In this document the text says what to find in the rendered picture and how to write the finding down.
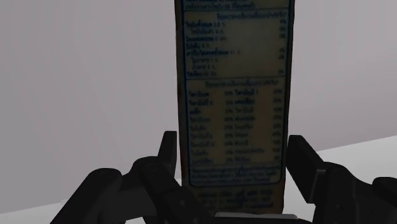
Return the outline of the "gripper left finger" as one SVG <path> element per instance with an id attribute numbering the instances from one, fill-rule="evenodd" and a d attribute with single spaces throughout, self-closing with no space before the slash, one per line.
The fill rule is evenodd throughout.
<path id="1" fill-rule="evenodd" d="M 126 174 L 92 171 L 50 224 L 214 224 L 214 218 L 174 178 L 177 133 L 163 134 L 158 155 L 137 159 Z"/>

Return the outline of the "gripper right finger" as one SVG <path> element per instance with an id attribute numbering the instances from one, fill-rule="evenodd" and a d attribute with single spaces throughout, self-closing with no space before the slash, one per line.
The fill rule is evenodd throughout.
<path id="1" fill-rule="evenodd" d="M 325 162 L 300 135 L 288 138 L 286 168 L 306 203 L 315 205 L 312 224 L 397 224 L 396 178 L 365 183 Z"/>

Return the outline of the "yellow printed carton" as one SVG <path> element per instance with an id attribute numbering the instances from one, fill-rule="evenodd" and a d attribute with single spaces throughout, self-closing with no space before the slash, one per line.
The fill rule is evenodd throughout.
<path id="1" fill-rule="evenodd" d="M 183 186 L 211 213 L 282 213 L 295 0 L 174 9 Z"/>

